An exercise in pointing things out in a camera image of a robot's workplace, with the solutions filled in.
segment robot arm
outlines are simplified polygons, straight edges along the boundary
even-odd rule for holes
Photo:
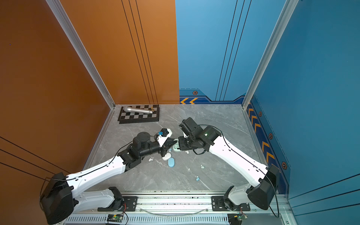
[[[63,173],[55,174],[40,196],[40,204],[48,224],[66,219],[73,211],[86,210],[94,206],[121,210],[123,198],[117,188],[110,187],[101,192],[84,191],[134,168],[145,156],[159,153],[164,157],[167,150],[176,143],[170,138],[171,134],[170,129],[162,129],[156,135],[155,141],[150,141],[149,133],[140,132],[125,150],[99,165],[67,176]]]
[[[242,174],[249,184],[230,187],[224,195],[224,203],[229,210],[235,210],[241,203],[251,201],[267,210],[278,188],[280,171],[274,165],[266,165],[253,160],[229,143],[221,132],[211,126],[202,129],[192,118],[179,125],[184,136],[179,137],[180,150],[203,148],[231,165]],[[98,211],[121,211],[123,197],[115,187],[97,192],[84,192],[95,184],[111,176],[126,172],[141,163],[143,157],[159,153],[165,156],[176,141],[170,138],[170,129],[162,129],[155,141],[150,141],[147,132],[139,133],[132,144],[113,158],[87,170],[64,176],[55,174],[40,196],[48,224],[66,219],[72,212],[94,207]]]
[[[223,159],[249,182],[249,186],[228,189],[224,203],[229,210],[235,210],[247,200],[261,209],[268,209],[279,185],[280,171],[276,166],[268,168],[257,162],[228,142],[217,129],[211,126],[202,129],[191,117],[179,126],[184,132],[184,137],[179,137],[180,150],[203,148]]]

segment yellow chevron arrow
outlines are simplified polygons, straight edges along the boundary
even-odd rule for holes
[[[257,117],[256,116],[251,116],[251,124],[254,124],[253,122],[254,122],[254,119],[257,119]]]
[[[254,111],[253,109],[249,109],[249,117],[250,117],[250,111]]]
[[[198,99],[198,98],[194,98],[193,100],[190,101],[191,104],[195,105],[194,101]]]
[[[255,133],[256,133],[256,127],[261,127],[260,124],[255,123]]]
[[[264,152],[264,146],[268,146],[268,147],[270,148],[270,146],[269,146],[269,144],[268,144],[268,143],[266,143],[266,142],[262,142],[262,152]]]
[[[186,103],[184,103],[184,101],[188,100],[189,98],[184,98],[180,103],[186,105]]]
[[[275,159],[272,154],[270,154],[269,152],[267,152],[267,153],[266,153],[266,161],[267,161],[267,163],[269,163],[269,156],[272,157],[273,159]]]

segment ventilation grille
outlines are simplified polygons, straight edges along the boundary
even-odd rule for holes
[[[106,224],[107,214],[78,214],[69,216],[64,224]],[[122,222],[112,222],[111,224],[125,224],[127,222],[126,215]],[[225,214],[212,214],[212,215],[196,215],[196,216],[144,216],[144,215],[129,215],[127,225],[134,224],[228,224],[228,218]]]
[[[128,224],[218,224],[219,222],[227,222],[225,216],[176,216],[176,217],[157,217],[157,216],[129,216]]]
[[[88,215],[73,215],[65,220],[65,224],[104,224],[106,222],[107,214],[88,214]]]

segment blue oval object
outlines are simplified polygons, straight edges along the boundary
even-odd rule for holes
[[[169,167],[174,167],[175,166],[175,160],[174,158],[170,158],[167,160],[167,164],[169,165]]]

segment chessboard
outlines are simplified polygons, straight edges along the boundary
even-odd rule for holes
[[[153,114],[125,112],[124,107],[121,107],[118,121],[122,123],[140,123],[140,122],[154,122],[159,121],[159,105],[132,105],[132,108],[148,109],[153,108]]]

